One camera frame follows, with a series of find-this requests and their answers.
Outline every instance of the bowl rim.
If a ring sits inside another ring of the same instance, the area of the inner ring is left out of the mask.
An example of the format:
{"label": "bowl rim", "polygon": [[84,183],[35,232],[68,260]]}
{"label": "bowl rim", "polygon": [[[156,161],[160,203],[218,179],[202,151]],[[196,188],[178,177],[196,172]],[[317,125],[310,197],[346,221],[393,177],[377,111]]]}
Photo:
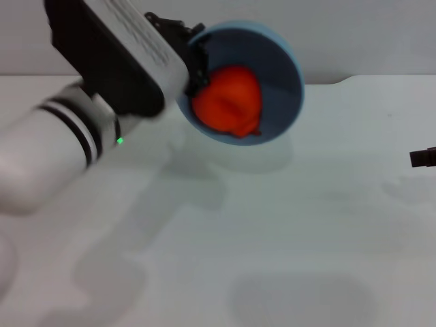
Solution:
{"label": "bowl rim", "polygon": [[275,137],[269,139],[269,140],[262,140],[259,143],[253,143],[253,144],[244,144],[244,143],[240,143],[238,138],[234,138],[234,142],[229,141],[229,140],[222,140],[219,138],[214,138],[212,135],[210,135],[209,133],[207,133],[207,129],[203,130],[198,128],[198,126],[194,127],[200,131],[203,134],[206,134],[206,136],[208,136],[209,138],[212,138],[213,140],[216,140],[218,142],[221,143],[225,143],[225,144],[231,144],[231,145],[237,145],[237,146],[253,146],[253,145],[261,145],[261,144],[265,144],[268,143],[280,136],[282,136],[284,133],[286,133],[289,128],[295,123],[295,121],[297,120],[297,118],[299,117],[303,104],[305,102],[305,79],[301,70],[301,66],[299,64],[299,62],[296,60],[294,51],[291,49],[290,45],[288,44],[288,42],[282,37],[280,36],[277,32],[274,32],[273,30],[271,30],[270,28],[268,28],[267,26],[258,23],[258,22],[253,22],[251,20],[229,20],[226,22],[221,22],[219,24],[213,25],[211,27],[207,27],[205,30],[203,30],[202,32],[200,32],[199,34],[197,34],[195,37],[193,37],[190,41],[189,44],[195,44],[198,40],[200,40],[201,38],[203,38],[204,36],[214,33],[214,32],[218,32],[218,31],[223,31],[223,30],[228,30],[228,29],[240,29],[240,30],[245,30],[245,31],[249,31],[252,33],[257,33],[260,35],[263,35],[264,37],[267,37],[270,41],[274,42],[276,45],[278,45],[278,47],[280,47],[282,49],[282,51],[286,52],[287,56],[290,58],[290,61],[292,62],[292,64],[294,65],[294,68],[298,74],[298,81],[300,83],[300,101],[298,104],[298,107],[296,109],[296,115],[294,117],[294,119],[291,121],[291,123],[288,125],[287,128],[283,129],[283,131],[281,131],[280,133],[278,133]]}

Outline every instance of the black stripe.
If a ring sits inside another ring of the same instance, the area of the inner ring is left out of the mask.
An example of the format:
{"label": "black stripe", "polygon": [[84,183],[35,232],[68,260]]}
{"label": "black stripe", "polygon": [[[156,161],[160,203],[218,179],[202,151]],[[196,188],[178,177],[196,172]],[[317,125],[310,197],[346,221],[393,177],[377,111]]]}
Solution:
{"label": "black stripe", "polygon": [[118,117],[115,117],[115,144],[117,144],[119,138],[121,138],[121,125]]}
{"label": "black stripe", "polygon": [[100,132],[98,128],[96,128],[96,126],[94,125],[94,122],[73,101],[70,101],[62,97],[53,97],[48,101],[57,102],[58,104],[67,107],[84,123],[84,125],[87,127],[89,133],[94,139],[95,147],[97,148],[97,158],[100,158],[103,152],[102,137],[100,136]]}
{"label": "black stripe", "polygon": [[92,163],[92,152],[91,152],[91,146],[88,143],[87,138],[84,136],[83,132],[80,130],[79,127],[63,112],[58,111],[57,109],[54,109],[47,105],[41,105],[37,107],[37,109],[45,110],[46,112],[49,112],[62,120],[68,128],[73,132],[73,134],[77,137],[77,140],[79,141],[80,145],[82,146],[84,156],[87,159],[87,167],[91,165]]}

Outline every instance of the white backdrop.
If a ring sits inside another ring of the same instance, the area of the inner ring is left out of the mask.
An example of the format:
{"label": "white backdrop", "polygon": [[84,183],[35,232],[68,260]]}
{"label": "white backdrop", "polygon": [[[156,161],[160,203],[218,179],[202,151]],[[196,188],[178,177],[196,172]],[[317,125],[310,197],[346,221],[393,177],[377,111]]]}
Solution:
{"label": "white backdrop", "polygon": [[[189,24],[238,18],[265,23],[292,45],[309,82],[436,73],[434,0],[133,1]],[[2,0],[0,74],[73,73],[50,47],[42,0]]]}

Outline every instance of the orange object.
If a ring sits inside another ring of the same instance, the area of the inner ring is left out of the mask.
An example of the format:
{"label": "orange object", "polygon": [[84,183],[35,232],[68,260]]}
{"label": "orange object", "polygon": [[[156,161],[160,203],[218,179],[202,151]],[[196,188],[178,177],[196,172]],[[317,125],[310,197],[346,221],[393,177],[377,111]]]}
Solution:
{"label": "orange object", "polygon": [[211,84],[192,99],[196,116],[208,127],[239,138],[258,131],[262,93],[255,75],[243,66],[228,66],[211,75]]}

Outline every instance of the black object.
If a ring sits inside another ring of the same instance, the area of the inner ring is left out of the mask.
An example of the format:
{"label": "black object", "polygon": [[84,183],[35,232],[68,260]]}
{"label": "black object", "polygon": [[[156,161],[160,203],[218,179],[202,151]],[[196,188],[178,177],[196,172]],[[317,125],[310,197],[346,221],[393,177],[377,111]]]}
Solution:
{"label": "black object", "polygon": [[434,167],[436,166],[436,148],[411,152],[410,160],[412,167]]}
{"label": "black object", "polygon": [[[52,44],[82,76],[87,93],[98,93],[121,115],[154,117],[164,109],[159,86],[99,24],[83,0],[44,0],[44,6]],[[187,94],[193,95],[206,86],[207,54],[201,44],[198,48],[187,44],[204,26],[187,29],[181,21],[164,20],[152,13],[146,17],[157,22],[156,30],[185,62],[190,76]]]}

